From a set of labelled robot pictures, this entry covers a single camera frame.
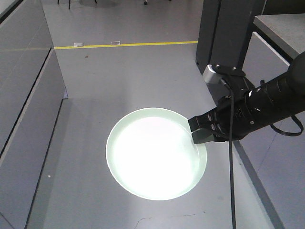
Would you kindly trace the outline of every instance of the black cable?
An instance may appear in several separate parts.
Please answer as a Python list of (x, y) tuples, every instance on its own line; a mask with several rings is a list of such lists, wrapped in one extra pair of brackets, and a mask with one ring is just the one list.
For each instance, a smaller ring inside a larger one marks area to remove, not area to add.
[(298, 118), (295, 115), (291, 116), (291, 118), (300, 128), (300, 130), (301, 130), (300, 132), (296, 132), (296, 133), (295, 132), (286, 132), (286, 131), (276, 128), (273, 124), (271, 124), (270, 126), (274, 131), (276, 131), (277, 133), (279, 133), (281, 135), (290, 136), (290, 137), (296, 137), (296, 136), (301, 135), (304, 130), (304, 127), (303, 127), (301, 121), (298, 120)]
[(232, 228), (236, 229), (234, 172), (233, 172), (233, 136), (232, 136), (233, 118), (234, 118), (234, 91), (224, 79), (221, 79), (221, 83), (230, 91), (230, 97), (231, 97), (231, 115), (230, 115), (230, 130), (229, 130), (229, 167), (230, 167)]

